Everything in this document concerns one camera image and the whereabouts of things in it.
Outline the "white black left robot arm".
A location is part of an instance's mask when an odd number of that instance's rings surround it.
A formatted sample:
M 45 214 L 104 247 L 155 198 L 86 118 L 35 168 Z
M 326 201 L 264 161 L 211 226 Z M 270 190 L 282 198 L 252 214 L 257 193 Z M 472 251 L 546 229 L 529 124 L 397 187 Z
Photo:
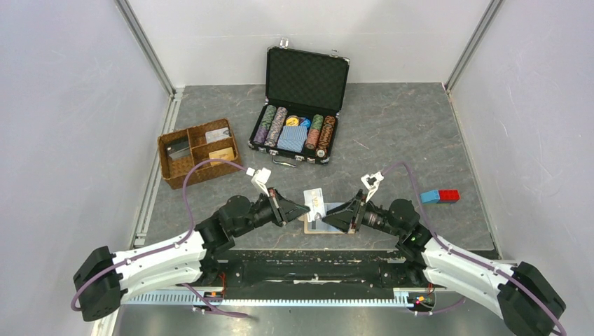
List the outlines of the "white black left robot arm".
M 84 321 L 96 321 L 151 291 L 196 281 L 212 285 L 220 276 L 217 256 L 234 247 L 236 238 L 268 223 L 282 228 L 309 210 L 271 188 L 254 202 L 233 196 L 188 232 L 165 241 L 128 251 L 96 248 L 73 276 L 71 309 Z

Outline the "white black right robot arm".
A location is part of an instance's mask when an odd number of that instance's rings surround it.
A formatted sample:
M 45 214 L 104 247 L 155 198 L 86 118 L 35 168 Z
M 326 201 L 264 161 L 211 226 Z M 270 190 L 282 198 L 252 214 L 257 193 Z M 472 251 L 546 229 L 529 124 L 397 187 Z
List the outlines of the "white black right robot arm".
M 534 265 L 510 265 L 460 249 L 432 234 L 410 200 L 396 199 L 384 209 L 359 191 L 322 220 L 342 232 L 367 226 L 395 236 L 410 284 L 455 291 L 500 317 L 514 335 L 564 335 L 558 322 L 567 305 Z

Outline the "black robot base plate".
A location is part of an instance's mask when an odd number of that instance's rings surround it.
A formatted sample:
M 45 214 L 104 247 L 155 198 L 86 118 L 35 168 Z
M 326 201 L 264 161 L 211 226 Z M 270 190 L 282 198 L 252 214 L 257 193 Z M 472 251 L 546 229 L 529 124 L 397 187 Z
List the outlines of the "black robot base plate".
M 386 299 L 395 288 L 424 291 L 422 270 L 396 250 L 231 250 L 204 261 L 192 286 L 227 299 Z

